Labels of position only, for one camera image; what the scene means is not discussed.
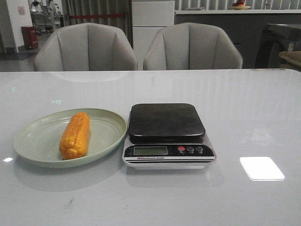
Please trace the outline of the beige cushion at right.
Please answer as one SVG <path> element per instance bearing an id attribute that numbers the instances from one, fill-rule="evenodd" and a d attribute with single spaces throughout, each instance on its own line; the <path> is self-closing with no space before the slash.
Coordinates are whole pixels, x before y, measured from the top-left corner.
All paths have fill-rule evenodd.
<path id="1" fill-rule="evenodd" d="M 279 68 L 301 71 L 301 51 L 283 51 L 279 53 L 279 57 L 282 59 Z"/>

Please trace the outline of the orange corn cob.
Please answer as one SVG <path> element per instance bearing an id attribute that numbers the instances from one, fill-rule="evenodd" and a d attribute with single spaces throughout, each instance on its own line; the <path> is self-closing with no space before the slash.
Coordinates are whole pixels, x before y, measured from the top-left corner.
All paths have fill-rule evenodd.
<path id="1" fill-rule="evenodd" d="M 71 117 L 59 144 L 64 160 L 84 157 L 88 150 L 90 118 L 87 113 L 76 113 Z"/>

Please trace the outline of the dark appliance at right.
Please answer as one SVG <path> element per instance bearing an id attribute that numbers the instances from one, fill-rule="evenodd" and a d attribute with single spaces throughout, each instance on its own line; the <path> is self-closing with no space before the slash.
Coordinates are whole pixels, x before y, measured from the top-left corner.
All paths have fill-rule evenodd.
<path id="1" fill-rule="evenodd" d="M 261 34 L 255 68 L 278 68 L 284 59 L 279 53 L 300 51 L 300 24 L 268 24 Z"/>

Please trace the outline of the white cabinet column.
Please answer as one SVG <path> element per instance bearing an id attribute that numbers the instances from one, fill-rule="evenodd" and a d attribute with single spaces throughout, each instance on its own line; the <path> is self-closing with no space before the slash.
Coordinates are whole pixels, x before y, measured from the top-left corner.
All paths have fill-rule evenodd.
<path id="1" fill-rule="evenodd" d="M 157 31 L 174 24 L 174 6 L 173 0 L 131 1 L 133 50 L 139 70 Z"/>

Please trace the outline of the fruit plate on counter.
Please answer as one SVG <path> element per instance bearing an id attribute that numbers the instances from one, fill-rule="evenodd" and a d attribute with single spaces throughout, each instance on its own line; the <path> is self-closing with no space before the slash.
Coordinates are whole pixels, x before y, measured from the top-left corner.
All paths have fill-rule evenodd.
<path id="1" fill-rule="evenodd" d="M 250 9 L 250 8 L 251 8 L 251 6 L 245 5 L 245 0 L 236 0 L 231 5 L 231 9 L 233 9 L 233 10 L 246 10 L 246 9 Z"/>

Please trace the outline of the dark grey counter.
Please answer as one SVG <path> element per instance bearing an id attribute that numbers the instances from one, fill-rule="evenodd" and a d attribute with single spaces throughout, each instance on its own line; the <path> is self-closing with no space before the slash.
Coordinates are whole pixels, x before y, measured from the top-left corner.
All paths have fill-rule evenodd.
<path id="1" fill-rule="evenodd" d="M 177 10 L 175 23 L 209 24 L 222 28 L 243 57 L 243 68 L 255 68 L 262 30 L 268 24 L 300 24 L 300 10 Z"/>

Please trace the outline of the red barrier belt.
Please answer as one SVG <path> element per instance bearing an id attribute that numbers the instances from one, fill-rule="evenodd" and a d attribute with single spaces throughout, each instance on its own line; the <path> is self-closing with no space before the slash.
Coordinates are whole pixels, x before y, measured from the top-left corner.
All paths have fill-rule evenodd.
<path id="1" fill-rule="evenodd" d="M 104 15 L 69 15 L 70 19 L 99 19 L 99 18 L 120 18 L 126 17 L 127 13 L 104 14 Z"/>

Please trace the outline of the red trash bin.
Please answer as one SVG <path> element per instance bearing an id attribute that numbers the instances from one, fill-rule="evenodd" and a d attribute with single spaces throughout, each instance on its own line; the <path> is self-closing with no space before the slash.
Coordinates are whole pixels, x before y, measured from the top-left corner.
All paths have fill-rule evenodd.
<path id="1" fill-rule="evenodd" d="M 24 48 L 25 49 L 36 49 L 38 48 L 38 40 L 34 26 L 22 26 L 21 27 Z"/>

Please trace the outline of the pale green plate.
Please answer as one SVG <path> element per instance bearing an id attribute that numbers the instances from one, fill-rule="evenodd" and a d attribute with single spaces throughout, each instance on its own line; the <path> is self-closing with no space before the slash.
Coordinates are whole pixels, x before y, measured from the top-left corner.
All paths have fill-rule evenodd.
<path id="1" fill-rule="evenodd" d="M 64 160 L 59 143 L 71 117 L 85 112 L 90 118 L 90 132 L 85 156 Z M 46 168 L 76 167 L 105 157 L 125 137 L 126 121 L 117 113 L 95 108 L 71 109 L 53 113 L 35 120 L 21 129 L 14 138 L 13 147 L 24 160 Z"/>

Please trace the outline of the electronic kitchen scale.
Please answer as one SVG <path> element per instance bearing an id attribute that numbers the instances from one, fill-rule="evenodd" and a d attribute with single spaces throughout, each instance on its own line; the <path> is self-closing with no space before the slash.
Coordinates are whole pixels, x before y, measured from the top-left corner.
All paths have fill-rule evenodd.
<path id="1" fill-rule="evenodd" d="M 137 170 L 198 170 L 216 160 L 195 107 L 136 104 L 129 115 L 123 162 Z"/>

